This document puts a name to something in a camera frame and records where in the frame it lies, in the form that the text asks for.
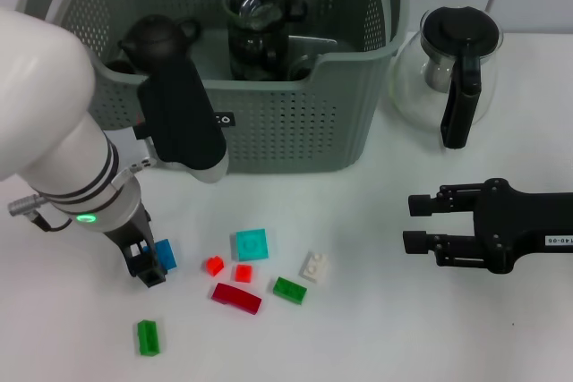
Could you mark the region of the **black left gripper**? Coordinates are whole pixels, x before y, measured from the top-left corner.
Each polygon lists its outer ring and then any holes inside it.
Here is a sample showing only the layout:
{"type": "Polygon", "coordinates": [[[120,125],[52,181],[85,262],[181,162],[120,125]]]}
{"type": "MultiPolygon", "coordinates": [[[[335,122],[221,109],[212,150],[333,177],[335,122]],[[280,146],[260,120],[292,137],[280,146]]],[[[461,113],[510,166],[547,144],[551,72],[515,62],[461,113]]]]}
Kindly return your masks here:
{"type": "Polygon", "coordinates": [[[119,228],[106,233],[122,252],[128,271],[148,288],[166,281],[167,270],[160,262],[150,218],[143,205],[139,205],[131,218],[119,228]]]}

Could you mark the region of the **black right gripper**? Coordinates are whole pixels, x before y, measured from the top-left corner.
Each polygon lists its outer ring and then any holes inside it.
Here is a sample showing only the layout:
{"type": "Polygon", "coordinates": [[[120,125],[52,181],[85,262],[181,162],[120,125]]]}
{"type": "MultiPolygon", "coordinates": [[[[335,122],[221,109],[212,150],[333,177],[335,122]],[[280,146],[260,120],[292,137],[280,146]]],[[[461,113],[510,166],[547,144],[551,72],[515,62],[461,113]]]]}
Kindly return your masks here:
{"type": "Polygon", "coordinates": [[[570,192],[526,193],[494,178],[442,185],[435,197],[410,195],[408,207],[410,216],[474,211],[475,236],[403,232],[406,254],[432,252],[439,267],[486,267],[501,275],[526,255],[572,252],[570,192]]]}

